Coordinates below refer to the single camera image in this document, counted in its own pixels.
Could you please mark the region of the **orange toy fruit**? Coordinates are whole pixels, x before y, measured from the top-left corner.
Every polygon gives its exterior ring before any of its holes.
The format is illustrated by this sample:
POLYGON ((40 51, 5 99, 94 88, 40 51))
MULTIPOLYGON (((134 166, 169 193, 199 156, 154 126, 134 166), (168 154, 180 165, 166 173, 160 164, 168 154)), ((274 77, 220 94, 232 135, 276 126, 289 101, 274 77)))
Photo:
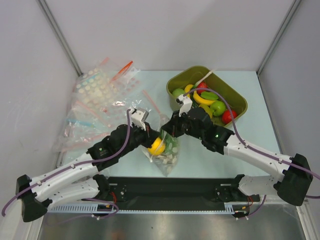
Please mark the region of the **orange toy fruit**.
POLYGON ((148 152, 151 155, 158 156, 161 155, 166 149, 166 145, 160 137, 157 137, 150 148, 148 148, 148 152))

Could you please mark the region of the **green toy lettuce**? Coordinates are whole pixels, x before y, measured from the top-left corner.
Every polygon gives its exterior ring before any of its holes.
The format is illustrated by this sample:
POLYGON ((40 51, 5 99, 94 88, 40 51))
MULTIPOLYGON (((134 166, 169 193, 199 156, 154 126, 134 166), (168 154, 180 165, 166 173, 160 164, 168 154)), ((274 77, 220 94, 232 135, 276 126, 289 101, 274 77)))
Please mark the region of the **green toy lettuce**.
POLYGON ((179 141, 176 137, 172 137, 171 135, 167 134, 164 138, 164 143, 165 143, 165 150, 164 150, 165 154, 174 155, 178 153, 179 141))

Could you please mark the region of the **clear white-dotted zip bag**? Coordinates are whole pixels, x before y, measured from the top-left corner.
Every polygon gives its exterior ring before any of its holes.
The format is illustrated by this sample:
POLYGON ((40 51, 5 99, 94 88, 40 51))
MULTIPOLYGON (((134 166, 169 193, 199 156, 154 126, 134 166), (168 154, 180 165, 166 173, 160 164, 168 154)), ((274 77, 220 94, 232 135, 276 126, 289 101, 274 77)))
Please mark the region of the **clear white-dotted zip bag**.
POLYGON ((155 164, 162 175, 167 177, 178 163, 180 152, 179 140, 162 129, 162 126, 166 124, 170 118, 160 112, 157 105, 148 100, 144 100, 140 103, 140 106, 149 112, 147 122, 152 129, 160 132, 160 136, 151 149, 143 146, 140 149, 149 162, 155 164))

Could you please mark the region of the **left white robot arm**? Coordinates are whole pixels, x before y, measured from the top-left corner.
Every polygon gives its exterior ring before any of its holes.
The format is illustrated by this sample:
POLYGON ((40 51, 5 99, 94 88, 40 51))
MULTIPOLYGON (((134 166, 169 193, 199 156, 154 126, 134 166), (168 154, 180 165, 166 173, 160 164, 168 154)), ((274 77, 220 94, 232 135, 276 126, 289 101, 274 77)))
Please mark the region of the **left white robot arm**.
POLYGON ((121 124, 110 135, 94 144, 75 160, 37 177, 24 174, 16 180, 16 196, 22 201, 21 216, 25 223, 44 216, 53 205, 53 195, 60 194, 73 182, 96 175, 119 162, 119 159, 139 146, 150 148, 160 132, 146 125, 121 124))

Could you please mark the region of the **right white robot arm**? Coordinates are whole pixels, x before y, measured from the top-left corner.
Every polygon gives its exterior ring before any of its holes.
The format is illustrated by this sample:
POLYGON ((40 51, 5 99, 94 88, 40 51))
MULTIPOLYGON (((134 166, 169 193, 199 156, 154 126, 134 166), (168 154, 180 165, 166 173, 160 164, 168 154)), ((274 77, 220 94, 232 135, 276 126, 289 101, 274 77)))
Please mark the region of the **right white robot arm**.
POLYGON ((162 130, 173 137, 188 135, 199 139, 209 151, 242 160, 267 173, 266 176, 239 175, 230 188, 231 196, 242 201, 249 195, 277 195, 293 206, 301 206, 313 181, 305 156, 267 151, 239 137, 238 133, 214 124, 202 108, 187 113, 174 111, 162 130))

